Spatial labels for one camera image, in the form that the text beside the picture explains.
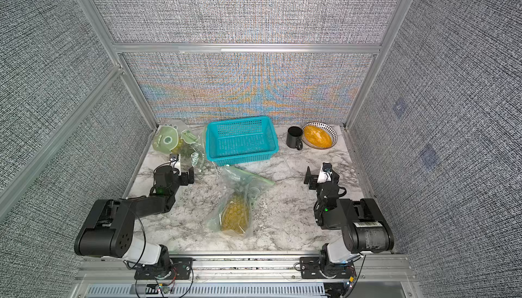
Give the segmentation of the black mug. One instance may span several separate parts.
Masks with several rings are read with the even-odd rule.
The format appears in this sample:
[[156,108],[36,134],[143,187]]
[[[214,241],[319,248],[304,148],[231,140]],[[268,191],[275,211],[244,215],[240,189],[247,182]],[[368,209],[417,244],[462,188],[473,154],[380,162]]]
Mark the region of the black mug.
[[287,136],[286,136],[286,145],[289,148],[296,149],[301,151],[303,149],[303,129],[297,126],[292,126],[288,128]]

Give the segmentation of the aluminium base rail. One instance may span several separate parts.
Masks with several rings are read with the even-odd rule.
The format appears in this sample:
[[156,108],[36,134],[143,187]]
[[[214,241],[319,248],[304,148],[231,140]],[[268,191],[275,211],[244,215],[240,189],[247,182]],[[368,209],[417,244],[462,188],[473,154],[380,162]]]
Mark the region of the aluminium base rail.
[[114,258],[87,258],[69,297],[422,297],[403,254],[357,257],[338,275],[319,268],[317,251],[176,252],[165,279]]

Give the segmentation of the yellow pineapple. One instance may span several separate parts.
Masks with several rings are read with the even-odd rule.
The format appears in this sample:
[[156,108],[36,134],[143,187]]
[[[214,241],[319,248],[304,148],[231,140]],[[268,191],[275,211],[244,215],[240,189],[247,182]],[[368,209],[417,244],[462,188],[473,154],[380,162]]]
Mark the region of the yellow pineapple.
[[253,197],[247,193],[233,193],[220,214],[220,230],[229,235],[247,235],[253,204]]

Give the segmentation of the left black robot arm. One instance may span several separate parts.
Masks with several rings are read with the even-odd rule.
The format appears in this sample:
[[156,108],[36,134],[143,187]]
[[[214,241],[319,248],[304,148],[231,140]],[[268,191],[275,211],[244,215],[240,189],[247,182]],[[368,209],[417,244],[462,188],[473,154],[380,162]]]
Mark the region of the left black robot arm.
[[114,257],[130,268],[163,277],[173,269],[168,248],[135,238],[135,222],[170,212],[180,187],[194,183],[194,168],[181,172],[169,163],[154,170],[148,196],[121,200],[97,200],[77,235],[74,250],[79,256]]

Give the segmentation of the clear green zip-top bag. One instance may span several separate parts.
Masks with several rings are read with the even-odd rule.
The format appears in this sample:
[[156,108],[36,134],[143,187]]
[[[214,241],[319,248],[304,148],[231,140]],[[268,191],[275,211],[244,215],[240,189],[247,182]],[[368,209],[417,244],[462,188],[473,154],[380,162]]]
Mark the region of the clear green zip-top bag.
[[235,166],[224,166],[219,185],[223,195],[210,213],[207,227],[233,237],[251,236],[253,209],[259,197],[275,182]]

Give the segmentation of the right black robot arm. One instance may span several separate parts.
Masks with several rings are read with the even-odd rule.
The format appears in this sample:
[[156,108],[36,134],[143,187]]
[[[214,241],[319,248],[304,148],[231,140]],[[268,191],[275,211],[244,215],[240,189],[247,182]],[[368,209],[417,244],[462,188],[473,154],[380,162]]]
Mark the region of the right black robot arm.
[[330,163],[318,174],[308,168],[304,184],[316,193],[313,213],[323,230],[339,230],[341,237],[322,246],[318,257],[302,257],[298,270],[304,279],[348,279],[356,275],[354,262],[366,254],[393,250],[394,237],[374,199],[347,199],[347,189]]

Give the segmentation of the patterned bowl with yellow food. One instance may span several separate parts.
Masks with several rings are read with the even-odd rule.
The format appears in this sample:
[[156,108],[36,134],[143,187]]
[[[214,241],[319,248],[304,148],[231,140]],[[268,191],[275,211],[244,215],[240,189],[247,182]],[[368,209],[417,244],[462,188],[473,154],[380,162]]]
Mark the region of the patterned bowl with yellow food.
[[314,149],[326,150],[333,148],[338,141],[338,135],[334,128],[321,122],[310,122],[302,127],[303,142]]

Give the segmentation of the teal plastic basket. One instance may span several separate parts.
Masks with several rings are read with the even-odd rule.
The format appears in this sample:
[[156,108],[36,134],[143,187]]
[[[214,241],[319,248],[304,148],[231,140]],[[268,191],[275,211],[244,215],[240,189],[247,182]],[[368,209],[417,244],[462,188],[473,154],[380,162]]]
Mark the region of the teal plastic basket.
[[248,117],[209,123],[205,152],[218,166],[237,165],[268,160],[279,152],[279,144],[269,117]]

